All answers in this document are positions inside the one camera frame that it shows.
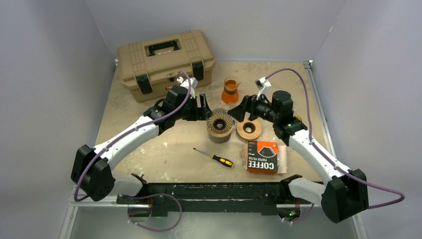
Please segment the smoky glass dripper cone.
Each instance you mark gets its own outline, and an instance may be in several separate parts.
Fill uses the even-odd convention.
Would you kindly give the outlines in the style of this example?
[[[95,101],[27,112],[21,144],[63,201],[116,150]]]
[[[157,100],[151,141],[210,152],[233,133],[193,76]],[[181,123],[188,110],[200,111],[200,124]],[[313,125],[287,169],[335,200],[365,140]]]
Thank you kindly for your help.
[[[207,127],[212,133],[223,134],[229,132],[235,125],[234,118],[228,114],[228,110],[215,109],[207,119]]]

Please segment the smoky glass carafe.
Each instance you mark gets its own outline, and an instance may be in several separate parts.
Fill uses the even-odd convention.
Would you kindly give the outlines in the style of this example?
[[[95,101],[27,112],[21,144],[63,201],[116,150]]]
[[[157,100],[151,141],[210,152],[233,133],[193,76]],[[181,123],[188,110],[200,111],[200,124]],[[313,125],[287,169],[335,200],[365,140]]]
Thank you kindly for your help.
[[[225,143],[225,142],[230,140],[231,132],[226,132],[226,133],[222,133],[222,134],[209,132],[208,136],[209,136],[209,139],[212,142],[221,144],[221,143]]]

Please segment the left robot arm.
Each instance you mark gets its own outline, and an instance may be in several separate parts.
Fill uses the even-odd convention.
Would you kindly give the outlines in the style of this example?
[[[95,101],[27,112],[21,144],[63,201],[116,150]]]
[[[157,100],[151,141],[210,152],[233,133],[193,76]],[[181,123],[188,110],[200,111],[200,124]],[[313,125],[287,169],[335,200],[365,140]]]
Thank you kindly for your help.
[[[70,178],[77,190],[83,190],[95,202],[118,194],[144,203],[148,199],[148,190],[143,187],[146,181],[137,174],[113,174],[114,168],[139,146],[172,128],[177,120],[207,120],[211,115],[204,93],[195,96],[193,88],[176,86],[115,137],[94,147],[81,146]]]

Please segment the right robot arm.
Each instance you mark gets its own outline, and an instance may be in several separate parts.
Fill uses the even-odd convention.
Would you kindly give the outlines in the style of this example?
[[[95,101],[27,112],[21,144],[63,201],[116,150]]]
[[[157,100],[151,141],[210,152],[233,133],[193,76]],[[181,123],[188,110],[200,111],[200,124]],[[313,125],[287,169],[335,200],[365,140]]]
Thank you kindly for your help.
[[[300,175],[280,183],[280,198],[287,203],[304,199],[322,208],[327,218],[339,223],[369,208],[366,175],[340,163],[312,136],[310,127],[294,116],[293,100],[286,91],[275,91],[272,101],[265,95],[245,96],[228,114],[238,122],[261,118],[273,124],[276,137],[297,152],[318,174],[322,183]]]

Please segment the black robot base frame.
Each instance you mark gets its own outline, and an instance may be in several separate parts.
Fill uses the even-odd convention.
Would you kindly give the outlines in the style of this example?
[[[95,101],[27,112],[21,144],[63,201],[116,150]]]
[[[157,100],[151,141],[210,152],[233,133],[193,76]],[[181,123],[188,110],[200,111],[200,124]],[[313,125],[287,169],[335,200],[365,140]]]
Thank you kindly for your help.
[[[339,223],[368,208],[366,187],[349,177],[327,184],[294,175],[279,182],[229,183],[148,183],[136,179],[142,187],[134,195],[119,192],[116,184],[93,188],[93,193],[74,192],[74,200],[98,202],[110,196],[118,205],[134,207],[150,204],[152,216],[169,212],[260,213],[279,214],[279,204],[310,203],[321,207],[326,217]]]

